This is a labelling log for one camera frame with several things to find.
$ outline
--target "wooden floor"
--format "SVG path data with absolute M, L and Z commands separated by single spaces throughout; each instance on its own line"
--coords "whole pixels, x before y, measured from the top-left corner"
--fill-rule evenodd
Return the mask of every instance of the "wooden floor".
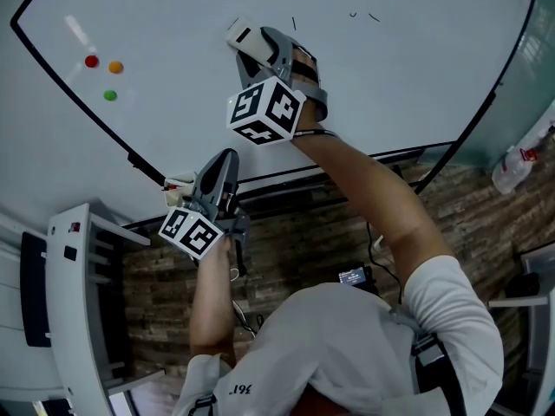
M 529 179 L 515 193 L 499 195 L 490 174 L 477 169 L 446 167 L 421 195 L 435 222 L 460 259 L 478 296 L 484 302 L 502 294 L 512 276 L 520 273 L 518 253 L 555 239 L 555 144 L 539 153 Z M 424 166 L 405 166 L 403 175 L 417 177 Z M 337 197 L 330 183 L 299 193 L 306 206 Z M 272 205 L 278 205 L 276 199 Z M 141 416 L 170 414 L 180 394 L 190 360 L 188 318 L 195 288 L 191 261 L 148 231 L 152 246 L 127 247 L 123 258 L 123 293 L 134 369 L 144 374 L 165 368 L 167 376 L 134 392 Z M 256 316 L 267 317 L 293 292 L 321 282 L 334 282 L 338 267 L 369 262 L 365 223 L 348 203 L 254 220 L 245 248 L 248 275 L 232 284 L 233 298 L 256 327 Z M 378 263 L 389 261 L 375 254 Z M 395 281 L 374 269 L 382 297 L 394 304 Z M 506 358 L 505 400 L 512 395 L 526 357 L 526 314 L 516 309 L 493 314 L 503 337 Z M 238 327 L 238 357 L 251 343 Z

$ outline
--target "green magnet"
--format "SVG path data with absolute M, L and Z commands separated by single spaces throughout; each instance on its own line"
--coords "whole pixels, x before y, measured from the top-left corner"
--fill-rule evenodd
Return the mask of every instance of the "green magnet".
M 114 101 L 115 99 L 118 98 L 118 94 L 116 94 L 115 91 L 112 91 L 111 89 L 109 89 L 108 91 L 104 91 L 104 98 L 107 101 Z

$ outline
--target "plastic bottle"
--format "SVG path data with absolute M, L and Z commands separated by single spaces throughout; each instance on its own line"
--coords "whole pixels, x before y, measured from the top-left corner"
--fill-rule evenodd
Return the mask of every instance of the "plastic bottle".
M 493 169 L 492 182 L 501 194 L 508 194 L 522 182 L 532 170 L 538 155 L 533 149 L 525 150 L 511 146 L 503 159 Z

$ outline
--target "wrist strap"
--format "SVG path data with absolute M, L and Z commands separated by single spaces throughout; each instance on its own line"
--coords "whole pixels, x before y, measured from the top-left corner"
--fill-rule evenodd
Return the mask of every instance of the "wrist strap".
M 328 129 L 305 129 L 304 131 L 297 131 L 296 133 L 293 134 L 293 139 L 295 137 L 303 137 L 304 135 L 322 135 L 322 134 L 331 135 L 339 139 L 339 136 L 337 134 L 335 134 L 333 131 L 330 131 Z

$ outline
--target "whiteboard frame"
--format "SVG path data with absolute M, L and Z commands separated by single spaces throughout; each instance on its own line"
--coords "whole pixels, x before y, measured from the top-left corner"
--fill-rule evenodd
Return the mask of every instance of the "whiteboard frame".
M 73 90 L 63 81 L 63 79 L 54 71 L 54 69 L 52 69 L 50 67 L 50 65 L 46 62 L 46 60 L 44 60 L 44 58 L 41 56 L 41 54 L 35 48 L 35 46 L 31 42 L 31 40 L 25 35 L 25 33 L 23 32 L 22 27 L 19 25 L 18 22 L 19 22 L 19 18 L 21 17 L 23 12 L 27 9 L 27 7 L 30 5 L 30 3 L 32 1 L 33 0 L 23 0 L 21 6 L 17 9 L 16 13 L 14 14 L 14 16 L 10 20 L 10 27 L 14 30 L 14 32 L 16 33 L 19 40 L 23 43 L 25 48 L 31 53 L 33 58 L 35 58 L 35 60 L 38 62 L 38 64 L 41 66 L 41 68 L 44 69 L 44 71 L 49 75 L 49 77 L 58 85 L 58 87 L 60 87 L 60 89 L 94 123 L 96 123 L 96 125 L 98 125 L 106 134 L 108 134 L 118 145 L 120 145 L 128 153 L 127 160 L 129 160 L 129 162 L 134 167 L 136 167 L 141 172 L 143 172 L 145 175 L 147 175 L 156 184 L 158 184 L 160 186 L 163 186 L 165 176 L 160 171 L 158 171 L 156 168 L 154 168 L 154 166 L 152 166 L 150 163 L 148 163 L 145 159 L 143 159 L 127 142 L 125 142 L 108 125 L 106 125 L 106 123 L 104 123 L 100 119 L 100 117 L 98 117 L 85 104 L 85 102 L 82 101 L 77 96 L 76 93 L 73 92 Z M 517 38 L 517 41 L 513 46 L 513 50 L 511 51 L 511 54 L 507 58 L 505 66 L 503 67 L 503 69 L 501 69 L 501 73 L 499 74 L 499 77 L 497 78 L 497 80 L 493 84 L 493 87 L 490 90 L 490 92 L 486 95 L 486 98 L 485 98 L 484 102 L 481 104 L 480 108 L 478 109 L 478 111 L 476 112 L 474 117 L 468 122 L 468 125 L 465 127 L 465 129 L 463 130 L 463 132 L 460 134 L 459 138 L 456 141 L 449 141 L 449 142 L 443 142 L 443 143 L 431 143 L 431 144 L 424 145 L 424 146 L 415 146 L 415 147 L 412 147 L 412 148 L 405 148 L 405 149 L 387 151 L 385 153 L 370 154 L 370 157 L 375 158 L 375 157 L 379 157 L 379 156 L 396 154 L 396 153 L 405 153 L 405 152 L 410 152 L 410 151 L 415 151 L 415 150 L 425 150 L 425 149 L 430 148 L 432 146 L 450 145 L 450 147 L 446 150 L 446 152 L 443 154 L 443 156 L 440 158 L 440 160 L 434 166 L 434 168 L 430 171 L 430 173 L 427 175 L 427 177 L 416 187 L 416 189 L 415 189 L 416 193 L 420 193 L 432 181 L 432 179 L 441 171 L 443 166 L 445 166 L 447 164 L 447 162 L 456 154 L 456 152 L 461 147 L 462 143 L 468 138 L 470 133 L 476 128 L 476 126 L 480 122 L 481 118 L 484 116 L 487 109 L 492 104 L 492 102 L 495 98 L 495 89 L 499 86 L 501 78 L 503 77 L 503 75 L 505 74 L 509 64 L 513 60 L 514 54 L 516 53 L 517 48 L 519 46 L 520 39 L 522 38 L 522 36 L 523 36 L 523 34 L 526 30 L 526 27 L 528 26 L 528 22 L 530 20 L 530 15 L 532 14 L 532 9 L 533 9 L 535 1 L 536 0 L 530 0 L 530 5 L 528 7 L 528 11 L 526 12 L 526 17 L 525 17 L 525 20 L 522 24 L 522 28 L 519 32 L 519 36 Z M 294 173 L 294 172 L 303 172 L 303 171 L 314 169 L 314 168 L 317 168 L 317 166 L 316 165 L 314 165 L 314 166 L 304 166 L 304 167 L 301 167 L 301 168 L 294 168 L 294 169 L 290 169 L 290 170 L 283 171 L 283 172 L 274 172 L 274 173 L 271 173 L 271 174 L 266 174 L 264 176 L 257 176 L 257 177 L 254 177 L 254 178 L 243 179 L 243 180 L 240 180 L 239 183 L 242 184 L 242 183 L 248 183 L 248 182 L 261 180 L 261 179 L 270 179 L 272 177 L 283 176 L 285 174 L 291 174 L 291 173 Z

